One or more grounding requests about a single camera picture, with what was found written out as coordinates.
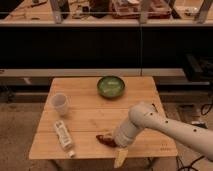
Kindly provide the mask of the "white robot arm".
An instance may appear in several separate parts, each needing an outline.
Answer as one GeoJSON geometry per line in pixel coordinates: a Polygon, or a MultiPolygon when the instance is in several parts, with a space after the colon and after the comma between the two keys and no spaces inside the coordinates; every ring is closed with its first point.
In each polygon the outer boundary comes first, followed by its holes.
{"type": "Polygon", "coordinates": [[[128,110],[128,117],[113,133],[114,142],[128,147],[144,129],[159,131],[213,162],[213,131],[163,117],[150,103],[140,102],[128,110]]]}

